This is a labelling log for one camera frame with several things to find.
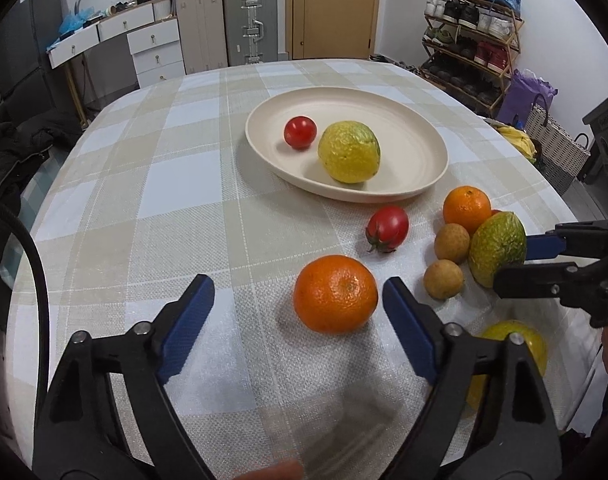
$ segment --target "metal screw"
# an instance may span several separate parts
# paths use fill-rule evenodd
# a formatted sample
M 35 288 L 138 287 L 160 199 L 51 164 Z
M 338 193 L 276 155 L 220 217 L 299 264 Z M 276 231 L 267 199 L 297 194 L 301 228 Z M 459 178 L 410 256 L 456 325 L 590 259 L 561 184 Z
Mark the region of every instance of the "metal screw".
M 84 341 L 86 341 L 87 337 L 88 337 L 88 332 L 86 332 L 85 330 L 78 330 L 77 332 L 72 334 L 70 340 L 75 344 L 83 343 Z
M 444 332 L 446 332 L 448 335 L 452 335 L 453 337 L 458 337 L 463 334 L 464 329 L 457 323 L 448 323 L 444 327 Z
M 511 332 L 508 336 L 508 339 L 511 340 L 511 343 L 516 344 L 516 345 L 524 344 L 524 336 L 522 334 L 520 334 L 519 332 Z
M 133 332 L 137 335 L 145 335 L 150 332 L 153 326 L 148 321 L 140 321 L 133 327 Z

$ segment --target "wooden door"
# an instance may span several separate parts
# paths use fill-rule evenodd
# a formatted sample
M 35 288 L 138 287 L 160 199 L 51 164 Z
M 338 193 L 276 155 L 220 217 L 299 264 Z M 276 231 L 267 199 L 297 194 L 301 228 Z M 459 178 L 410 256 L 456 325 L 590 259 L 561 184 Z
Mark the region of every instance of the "wooden door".
M 293 0 L 293 59 L 367 59 L 375 0 Z

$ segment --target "storage basket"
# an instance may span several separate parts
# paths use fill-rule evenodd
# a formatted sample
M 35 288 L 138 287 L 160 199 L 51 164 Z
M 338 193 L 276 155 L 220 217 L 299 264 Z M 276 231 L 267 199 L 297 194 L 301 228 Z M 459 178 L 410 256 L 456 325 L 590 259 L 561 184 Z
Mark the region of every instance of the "storage basket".
M 545 107 L 536 104 L 538 100 Z M 541 94 L 533 101 L 525 131 L 542 146 L 542 157 L 536 167 L 555 191 L 563 195 L 591 155 L 588 152 L 588 136 L 579 134 L 573 140 L 555 119 L 549 117 L 548 107 Z M 586 146 L 577 142 L 582 136 L 586 138 Z

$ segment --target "cherry tomato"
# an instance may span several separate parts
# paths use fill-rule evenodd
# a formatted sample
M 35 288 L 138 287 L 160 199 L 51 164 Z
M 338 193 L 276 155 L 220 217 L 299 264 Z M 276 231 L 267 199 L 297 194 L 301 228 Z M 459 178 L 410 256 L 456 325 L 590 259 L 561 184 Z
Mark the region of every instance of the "cherry tomato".
M 284 126 L 284 140 L 296 150 L 310 146 L 317 135 L 317 126 L 312 119 L 304 116 L 293 117 Z
M 377 211 L 366 227 L 366 239 L 370 250 L 391 253 L 397 249 L 408 234 L 408 215 L 396 205 L 388 205 Z

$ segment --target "plate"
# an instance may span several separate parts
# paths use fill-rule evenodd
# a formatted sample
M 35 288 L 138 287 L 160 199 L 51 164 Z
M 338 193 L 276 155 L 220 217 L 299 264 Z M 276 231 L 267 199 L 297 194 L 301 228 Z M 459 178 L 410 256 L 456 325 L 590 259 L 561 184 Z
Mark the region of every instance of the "plate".
M 317 125 L 315 142 L 303 151 L 284 141 L 284 126 L 299 115 Z M 326 127 L 349 120 L 366 124 L 381 149 L 379 171 L 361 184 L 334 180 L 317 156 Z M 446 144 L 429 121 L 387 97 L 352 88 L 302 88 L 273 96 L 248 116 L 246 139 L 287 182 L 345 202 L 394 202 L 415 196 L 435 184 L 449 165 Z

